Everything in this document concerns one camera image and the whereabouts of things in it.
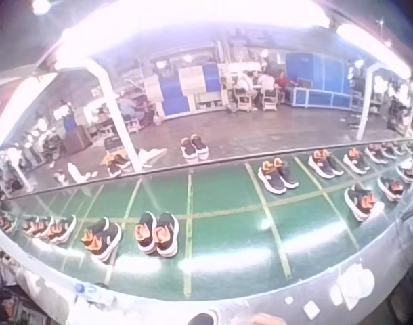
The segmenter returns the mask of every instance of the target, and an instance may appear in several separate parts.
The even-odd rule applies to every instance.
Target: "plastic bottle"
[[[101,303],[106,306],[112,305],[114,300],[114,295],[109,290],[90,283],[76,284],[76,293],[86,301]]]

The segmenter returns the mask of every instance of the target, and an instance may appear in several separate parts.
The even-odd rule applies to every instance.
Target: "person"
[[[287,90],[286,86],[287,84],[294,85],[295,87],[298,86],[298,83],[295,81],[289,79],[284,71],[280,71],[279,77],[276,79],[276,82],[280,88],[280,91],[285,93],[285,100],[290,101],[290,91]]]

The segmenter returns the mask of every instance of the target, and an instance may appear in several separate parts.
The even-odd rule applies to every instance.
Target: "black sneaker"
[[[75,215],[71,215],[67,218],[62,218],[58,222],[55,222],[49,231],[48,238],[52,244],[64,244],[69,238],[76,227],[77,218]]]
[[[327,161],[327,157],[322,155],[321,150],[316,150],[309,157],[309,166],[321,177],[332,179],[334,178],[334,171]]]
[[[273,194],[283,194],[286,192],[286,186],[279,171],[268,160],[262,163],[262,167],[259,167],[258,177],[269,192]]]
[[[85,245],[89,246],[92,243],[93,237],[97,236],[100,232],[106,231],[109,228],[110,221],[106,217],[101,217],[100,220],[95,225],[86,227],[83,232],[83,237],[80,241]]]
[[[181,140],[181,151],[187,163],[197,163],[198,153],[193,143],[187,138]]]
[[[115,155],[115,157],[113,157],[113,162],[117,164],[120,169],[126,169],[128,166],[131,165],[131,161],[125,159],[120,154],[117,154]]]
[[[333,173],[336,176],[341,176],[343,175],[343,170],[342,168],[339,167],[339,164],[335,161],[334,157],[331,155],[331,153],[329,153],[328,150],[323,149],[322,150],[322,156],[324,156],[326,158],[326,160],[328,161],[328,163],[330,164],[331,169],[333,170]]]
[[[345,190],[345,202],[358,221],[365,221],[375,205],[375,197],[370,191],[355,186]]]
[[[208,310],[194,316],[187,325],[218,325],[219,315],[213,311]]]
[[[364,152],[369,156],[370,160],[377,164],[387,164],[387,159],[384,158],[381,146],[379,144],[370,144]]]
[[[378,186],[385,193],[389,201],[400,201],[404,193],[404,187],[398,181],[386,177],[378,178]]]
[[[113,160],[107,164],[107,171],[111,178],[118,177],[122,173],[121,168]]]
[[[381,152],[383,153],[383,156],[386,158],[390,158],[393,160],[397,159],[397,157],[395,156],[395,151],[393,150],[393,147],[391,144],[382,144]]]
[[[196,153],[198,154],[200,160],[208,159],[209,148],[202,142],[202,139],[199,135],[192,134],[192,144],[196,149]]]
[[[156,250],[153,237],[154,229],[157,226],[157,218],[152,212],[145,212],[139,223],[134,228],[134,238],[137,240],[139,250],[145,254],[151,254]]]
[[[287,188],[296,188],[299,185],[299,182],[290,174],[290,169],[286,161],[282,161],[279,157],[275,157],[274,166],[277,168],[280,178]]]
[[[350,149],[350,151],[343,156],[343,162],[348,165],[354,173],[360,175],[366,174],[370,168],[364,162],[363,156],[355,148]]]
[[[158,254],[163,257],[176,255],[178,252],[178,232],[177,218],[170,213],[162,213],[153,232]]]
[[[106,230],[96,234],[86,249],[100,261],[107,261],[121,241],[123,231],[117,223],[110,222]]]
[[[400,166],[396,167],[396,171],[404,182],[411,184],[413,182],[413,171],[412,169],[402,168]]]

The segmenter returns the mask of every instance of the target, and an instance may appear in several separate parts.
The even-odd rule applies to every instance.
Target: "ceiling light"
[[[183,57],[183,60],[186,61],[187,63],[192,63],[193,57],[190,54],[187,54],[186,56]]]

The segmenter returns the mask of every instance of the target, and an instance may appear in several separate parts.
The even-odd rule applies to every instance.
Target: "white pole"
[[[366,128],[366,122],[368,121],[370,98],[372,95],[372,80],[374,72],[385,66],[381,63],[375,63],[366,70],[366,82],[364,84],[364,100],[362,109],[362,118],[357,132],[357,140],[360,141],[363,138],[364,129]]]
[[[81,60],[79,62],[67,62],[67,65],[65,65],[64,63],[61,64],[58,62],[55,68],[57,70],[86,69],[98,78],[104,98],[106,99],[106,104],[109,109],[110,116],[112,117],[116,130],[118,131],[119,138],[121,139],[124,149],[127,152],[128,158],[133,165],[134,171],[141,171],[142,163],[140,162],[139,156],[134,150],[133,142],[131,142],[130,135],[125,126],[121,112],[119,111],[118,103],[116,102],[112,88],[112,83],[110,82],[110,77],[106,70],[97,62],[91,59]]]

